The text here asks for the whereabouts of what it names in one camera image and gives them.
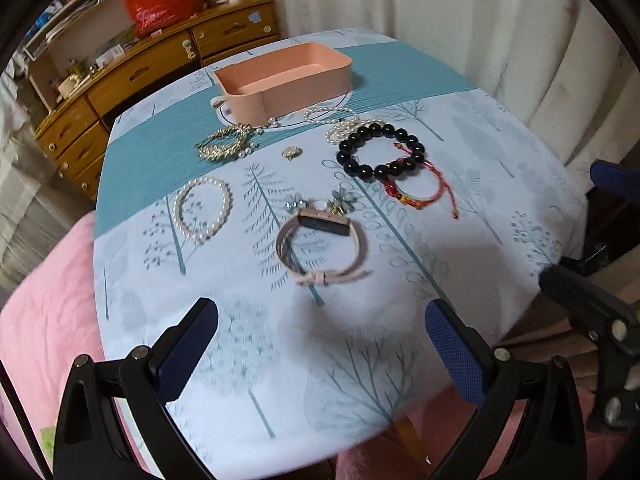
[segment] red plastic bag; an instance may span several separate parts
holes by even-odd
[[[124,0],[139,38],[187,20],[202,10],[203,0]]]

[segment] drawer knob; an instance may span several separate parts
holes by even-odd
[[[193,51],[193,48],[191,46],[191,41],[189,40],[184,40],[182,42],[182,46],[184,47],[184,49],[187,51],[187,59],[195,59],[196,54]]]

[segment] metal bolt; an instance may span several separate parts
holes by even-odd
[[[131,357],[133,357],[136,360],[137,359],[144,359],[148,355],[149,355],[149,347],[148,346],[144,346],[144,345],[136,346],[131,351]]]
[[[511,353],[506,348],[496,348],[494,356],[498,361],[506,362],[511,359]]]
[[[74,366],[81,368],[89,362],[89,356],[87,354],[81,354],[74,359]]]
[[[620,417],[622,403],[617,397],[611,397],[604,408],[604,418],[609,424],[613,424]]]
[[[611,335],[618,341],[624,341],[626,338],[625,322],[621,319],[617,319],[611,323]]]

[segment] watch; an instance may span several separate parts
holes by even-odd
[[[299,226],[351,237],[356,247],[354,260],[343,270],[310,270],[308,272],[301,272],[300,268],[293,269],[290,266],[292,261],[287,257],[289,253],[289,239]],[[280,264],[287,269],[287,272],[293,277],[295,282],[301,286],[325,286],[334,283],[354,282],[368,274],[367,271],[360,272],[356,275],[353,274],[353,271],[360,266],[364,256],[362,254],[364,244],[362,243],[361,232],[362,231],[354,225],[354,222],[346,216],[334,215],[327,211],[320,211],[313,208],[301,209],[280,228],[275,244],[276,258]]]

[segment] pink plastic container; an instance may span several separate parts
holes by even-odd
[[[302,43],[214,72],[237,122],[264,126],[351,90],[351,58],[321,43]]]

